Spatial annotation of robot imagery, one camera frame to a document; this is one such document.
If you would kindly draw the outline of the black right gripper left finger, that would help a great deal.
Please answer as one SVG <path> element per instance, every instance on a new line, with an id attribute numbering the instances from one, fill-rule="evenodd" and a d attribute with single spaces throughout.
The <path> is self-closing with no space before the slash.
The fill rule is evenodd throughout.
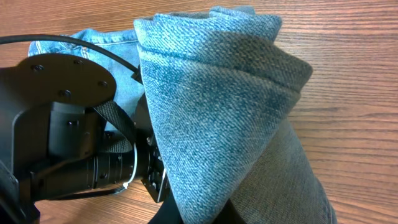
<path id="1" fill-rule="evenodd" d="M 158 212 L 148 224 L 183 224 L 172 192 L 165 199 Z"/>

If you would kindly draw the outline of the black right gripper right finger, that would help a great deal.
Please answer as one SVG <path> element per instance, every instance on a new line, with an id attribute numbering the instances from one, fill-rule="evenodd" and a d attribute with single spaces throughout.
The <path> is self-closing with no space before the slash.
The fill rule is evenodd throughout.
<path id="1" fill-rule="evenodd" d="M 246 222 L 241 218 L 232 201 L 228 200 L 215 218 L 214 224 L 246 224 Z"/>

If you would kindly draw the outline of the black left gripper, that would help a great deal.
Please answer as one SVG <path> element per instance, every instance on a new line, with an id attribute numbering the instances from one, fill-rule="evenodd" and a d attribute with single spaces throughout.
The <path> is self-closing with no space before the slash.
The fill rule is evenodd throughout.
<path id="1" fill-rule="evenodd" d="M 156 142 L 145 94 L 139 99 L 133 118 L 136 127 L 137 178 L 144 184 L 154 202 L 163 202 L 169 195 L 170 184 Z"/>

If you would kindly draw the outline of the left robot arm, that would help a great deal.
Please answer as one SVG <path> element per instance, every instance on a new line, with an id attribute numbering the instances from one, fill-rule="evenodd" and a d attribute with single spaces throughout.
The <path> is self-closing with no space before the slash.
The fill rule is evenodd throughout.
<path id="1" fill-rule="evenodd" d="M 43 54 L 1 69 L 1 222 L 38 223 L 35 203 L 117 194 L 140 180 L 157 203 L 170 186 L 146 98 L 128 115 L 116 82 L 81 57 Z"/>

